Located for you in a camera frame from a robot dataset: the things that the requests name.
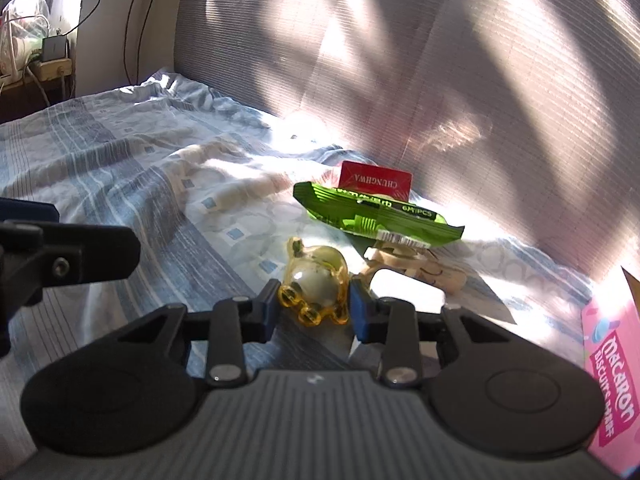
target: bed sheet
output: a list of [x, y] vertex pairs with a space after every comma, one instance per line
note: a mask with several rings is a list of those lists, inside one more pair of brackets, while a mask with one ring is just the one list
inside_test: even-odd
[[[18, 412], [37, 370], [162, 304], [206, 310], [282, 276], [286, 240], [330, 244], [350, 271], [363, 266], [352, 240], [311, 220], [292, 184], [321, 180], [341, 160], [366, 161], [314, 135], [298, 119], [247, 108], [180, 75], [47, 108], [0, 126], [0, 195], [52, 202], [61, 221], [122, 224], [142, 242], [125, 281], [46, 290], [12, 320], [12, 352], [0, 362], [0, 475], [34, 451]], [[416, 202], [431, 205], [417, 196]], [[591, 282], [498, 231], [466, 221], [461, 242], [438, 254], [465, 267], [465, 289], [449, 298], [582, 365], [580, 310]], [[248, 367], [370, 365], [348, 327], [308, 330], [283, 316], [267, 345], [247, 345]], [[202, 372], [196, 346], [190, 372]]]

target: white wall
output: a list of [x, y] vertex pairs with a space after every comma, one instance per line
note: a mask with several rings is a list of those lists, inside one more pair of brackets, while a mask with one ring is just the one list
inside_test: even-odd
[[[62, 32], [78, 23], [97, 0], [52, 0], [51, 21]], [[127, 11], [131, 0], [101, 0], [94, 14], [81, 25], [70, 42], [75, 46], [76, 95], [82, 96], [127, 85], [122, 50]], [[136, 0], [129, 23], [127, 67], [135, 78], [140, 27], [149, 0]], [[155, 0], [145, 29], [140, 57], [140, 81], [162, 66], [173, 66], [175, 20], [179, 0]]]

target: red cigarette box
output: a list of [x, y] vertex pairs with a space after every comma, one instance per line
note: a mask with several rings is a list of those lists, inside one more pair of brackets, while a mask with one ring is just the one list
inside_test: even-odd
[[409, 201], [411, 173], [350, 160], [345, 160], [341, 167], [336, 168], [334, 175], [338, 172], [340, 177], [334, 177], [332, 183], [334, 187], [362, 193], [389, 195], [396, 200]]

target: yellow transparent toy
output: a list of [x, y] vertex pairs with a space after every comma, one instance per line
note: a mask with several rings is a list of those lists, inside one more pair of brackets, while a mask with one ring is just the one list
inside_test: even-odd
[[316, 326], [328, 316], [335, 324], [349, 320], [349, 272], [340, 251], [320, 245], [305, 247], [300, 238], [287, 242], [289, 263], [278, 298], [282, 306], [298, 311], [305, 326]]

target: clear plastic bag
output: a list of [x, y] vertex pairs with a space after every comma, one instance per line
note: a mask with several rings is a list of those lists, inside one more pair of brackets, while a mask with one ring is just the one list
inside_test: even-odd
[[45, 0], [11, 0], [2, 12], [0, 72], [20, 77], [34, 50], [49, 35], [49, 7]]

